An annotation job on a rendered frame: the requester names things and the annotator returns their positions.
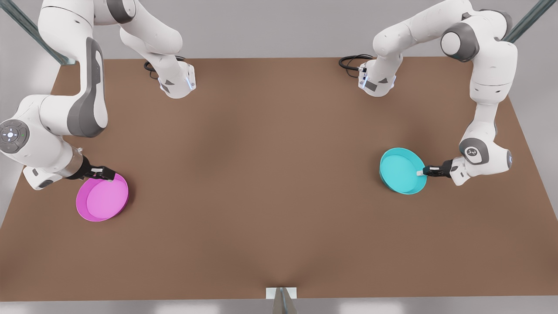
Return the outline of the blue plate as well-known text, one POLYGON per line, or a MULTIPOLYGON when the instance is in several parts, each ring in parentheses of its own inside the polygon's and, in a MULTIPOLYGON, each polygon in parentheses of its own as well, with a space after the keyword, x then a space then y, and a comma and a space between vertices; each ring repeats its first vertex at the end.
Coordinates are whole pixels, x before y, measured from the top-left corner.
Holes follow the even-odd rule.
POLYGON ((416 175, 416 172, 424 167, 417 154, 405 148, 395 147, 382 155, 379 175, 389 189, 400 194, 412 195, 422 191, 426 185, 427 177, 416 175))

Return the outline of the silver frame post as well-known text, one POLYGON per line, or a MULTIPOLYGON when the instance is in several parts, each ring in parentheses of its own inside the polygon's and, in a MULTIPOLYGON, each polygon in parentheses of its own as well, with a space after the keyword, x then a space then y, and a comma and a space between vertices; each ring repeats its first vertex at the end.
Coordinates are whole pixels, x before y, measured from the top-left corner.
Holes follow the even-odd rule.
POLYGON ((266 298, 273 299, 272 314, 298 314, 293 300, 297 299, 296 287, 267 287, 266 298))
POLYGON ((74 65, 75 60, 58 53, 48 46, 39 34, 37 25, 12 1, 0 0, 0 8, 16 22, 22 29, 26 31, 50 56, 54 58, 60 65, 74 65))
POLYGON ((510 30, 502 41, 515 43, 557 0, 538 0, 538 2, 510 30))

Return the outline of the pink plate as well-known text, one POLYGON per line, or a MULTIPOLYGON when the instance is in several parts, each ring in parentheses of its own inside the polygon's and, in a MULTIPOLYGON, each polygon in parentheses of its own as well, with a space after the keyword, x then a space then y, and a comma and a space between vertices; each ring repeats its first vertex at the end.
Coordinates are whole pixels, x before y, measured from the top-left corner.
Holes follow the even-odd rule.
POLYGON ((116 174, 113 181, 88 179, 76 195, 78 214, 91 222, 101 222, 116 216, 128 202, 128 184, 116 174))

